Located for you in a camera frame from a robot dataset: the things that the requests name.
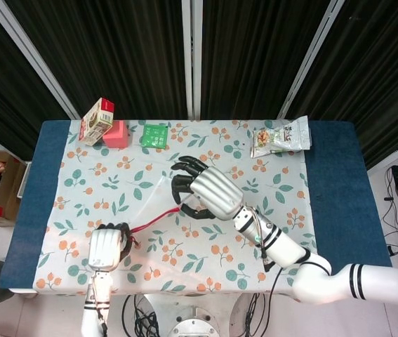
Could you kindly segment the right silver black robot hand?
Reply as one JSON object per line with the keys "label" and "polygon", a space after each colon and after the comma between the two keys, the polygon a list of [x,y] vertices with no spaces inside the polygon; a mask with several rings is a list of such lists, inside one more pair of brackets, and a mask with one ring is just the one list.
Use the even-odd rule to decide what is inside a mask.
{"label": "right silver black robot hand", "polygon": [[[180,210],[196,220],[231,220],[243,205],[244,193],[224,173],[214,166],[207,166],[191,156],[181,156],[171,166],[173,171],[184,171],[185,175],[175,175],[171,181],[171,193]],[[204,209],[197,211],[183,202],[182,193],[198,199]]]}

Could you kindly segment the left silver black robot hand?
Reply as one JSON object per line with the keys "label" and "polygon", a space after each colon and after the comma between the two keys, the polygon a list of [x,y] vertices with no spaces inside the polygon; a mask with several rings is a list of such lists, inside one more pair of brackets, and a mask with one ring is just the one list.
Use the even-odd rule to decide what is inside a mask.
{"label": "left silver black robot hand", "polygon": [[127,257],[132,247],[128,223],[101,224],[92,231],[88,265],[93,271],[111,272]]}

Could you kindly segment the clear zip bag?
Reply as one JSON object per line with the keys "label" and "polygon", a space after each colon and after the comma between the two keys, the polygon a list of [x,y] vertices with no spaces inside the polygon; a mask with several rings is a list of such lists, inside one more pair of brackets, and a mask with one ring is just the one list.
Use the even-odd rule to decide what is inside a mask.
{"label": "clear zip bag", "polygon": [[162,176],[154,186],[147,201],[131,221],[129,225],[130,240],[133,243],[136,244],[138,242],[136,236],[143,230],[151,228],[155,223],[169,215],[179,213],[181,206],[192,198],[191,195],[181,197],[180,203],[177,204],[172,195],[171,183],[171,178]]}

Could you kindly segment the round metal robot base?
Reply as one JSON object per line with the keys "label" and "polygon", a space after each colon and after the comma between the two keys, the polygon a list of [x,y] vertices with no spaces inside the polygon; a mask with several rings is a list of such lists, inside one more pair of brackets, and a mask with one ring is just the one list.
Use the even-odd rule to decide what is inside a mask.
{"label": "round metal robot base", "polygon": [[220,331],[209,311],[193,305],[173,315],[173,326],[166,337],[220,337]]}

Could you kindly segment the silver green nut snack bag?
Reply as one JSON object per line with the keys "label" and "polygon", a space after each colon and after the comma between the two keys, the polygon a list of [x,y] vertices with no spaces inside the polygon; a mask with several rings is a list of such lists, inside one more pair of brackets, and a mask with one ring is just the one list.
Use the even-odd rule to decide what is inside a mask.
{"label": "silver green nut snack bag", "polygon": [[309,150],[312,146],[307,116],[282,124],[276,128],[253,132],[251,158],[282,152]]}

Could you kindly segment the white orange-fruit print tablecloth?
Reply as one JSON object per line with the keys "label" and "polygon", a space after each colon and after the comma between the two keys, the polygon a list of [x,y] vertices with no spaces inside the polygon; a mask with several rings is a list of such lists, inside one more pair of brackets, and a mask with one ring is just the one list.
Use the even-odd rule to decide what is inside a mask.
{"label": "white orange-fruit print tablecloth", "polygon": [[[88,250],[101,224],[130,225],[162,176],[183,155],[224,173],[244,193],[247,205],[272,220],[298,244],[317,251],[303,152],[251,158],[255,130],[277,120],[169,121],[164,149],[140,145],[145,122],[129,121],[124,149],[82,145],[80,124],[65,136],[58,186],[48,218],[33,287],[40,293],[81,295],[92,276]],[[230,221],[169,215],[136,236],[138,242],[113,272],[116,293],[213,293],[288,291],[295,267],[277,279],[266,272],[260,249]]]}

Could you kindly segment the green sachet packet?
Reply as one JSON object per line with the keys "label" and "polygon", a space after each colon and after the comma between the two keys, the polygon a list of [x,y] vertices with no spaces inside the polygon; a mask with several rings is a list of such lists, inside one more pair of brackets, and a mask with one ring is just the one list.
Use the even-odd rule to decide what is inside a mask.
{"label": "green sachet packet", "polygon": [[167,145],[168,126],[167,125],[144,125],[140,145],[142,147],[151,147],[164,149]]}

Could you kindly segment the pink foam cube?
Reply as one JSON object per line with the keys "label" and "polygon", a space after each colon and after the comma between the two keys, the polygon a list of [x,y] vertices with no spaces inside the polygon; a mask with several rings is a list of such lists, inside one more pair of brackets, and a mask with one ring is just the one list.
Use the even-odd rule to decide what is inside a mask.
{"label": "pink foam cube", "polygon": [[128,129],[124,120],[114,120],[111,129],[102,137],[108,148],[128,147]]}

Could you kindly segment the blue padded table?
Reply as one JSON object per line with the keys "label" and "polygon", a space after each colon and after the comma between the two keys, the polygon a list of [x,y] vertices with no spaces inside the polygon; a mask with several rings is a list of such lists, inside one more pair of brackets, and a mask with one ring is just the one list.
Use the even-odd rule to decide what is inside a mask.
{"label": "blue padded table", "polygon": [[[43,124],[20,203],[0,286],[34,290],[34,276],[58,186],[63,143],[73,121]],[[333,272],[350,263],[390,265],[354,126],[313,121],[305,155],[317,251]]]}

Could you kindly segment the brown red drink carton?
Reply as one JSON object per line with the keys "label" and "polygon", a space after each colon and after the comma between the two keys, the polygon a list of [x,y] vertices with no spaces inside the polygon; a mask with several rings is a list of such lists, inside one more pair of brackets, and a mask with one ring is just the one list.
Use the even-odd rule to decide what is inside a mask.
{"label": "brown red drink carton", "polygon": [[99,98],[81,119],[79,142],[87,146],[95,145],[113,126],[114,103]]}

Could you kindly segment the black pleated curtain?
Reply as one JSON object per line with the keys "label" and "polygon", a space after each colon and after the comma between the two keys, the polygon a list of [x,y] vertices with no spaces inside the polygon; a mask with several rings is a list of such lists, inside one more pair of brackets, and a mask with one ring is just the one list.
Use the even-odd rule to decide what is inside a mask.
{"label": "black pleated curtain", "polygon": [[[372,167],[398,150],[398,0],[345,0],[291,103],[331,0],[202,0],[202,119],[349,121]],[[185,119],[181,0],[5,0],[78,114]],[[0,24],[0,143],[31,159],[67,113]]]}

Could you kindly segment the white frame post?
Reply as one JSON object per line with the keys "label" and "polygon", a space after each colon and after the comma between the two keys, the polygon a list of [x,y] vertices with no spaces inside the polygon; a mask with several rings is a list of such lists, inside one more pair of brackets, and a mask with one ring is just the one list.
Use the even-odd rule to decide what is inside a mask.
{"label": "white frame post", "polygon": [[81,117],[71,100],[67,97],[59,81],[55,78],[49,66],[46,64],[40,52],[37,50],[5,0],[0,0],[0,25],[5,29],[8,36],[18,47],[65,114],[71,120],[80,119]]}
{"label": "white frame post", "polygon": [[344,6],[346,0],[330,0],[329,4],[324,11],[322,19],[317,27],[314,36],[308,46],[308,49],[302,59],[300,67],[296,72],[294,80],[286,94],[283,104],[277,115],[277,119],[285,119],[286,115],[290,109],[291,103],[294,101],[298,92],[300,91],[304,80],[306,79],[311,67],[313,66],[316,57],[318,56],[331,28],[336,21],[342,7]]}
{"label": "white frame post", "polygon": [[203,0],[181,0],[185,95],[189,120],[201,119]]}

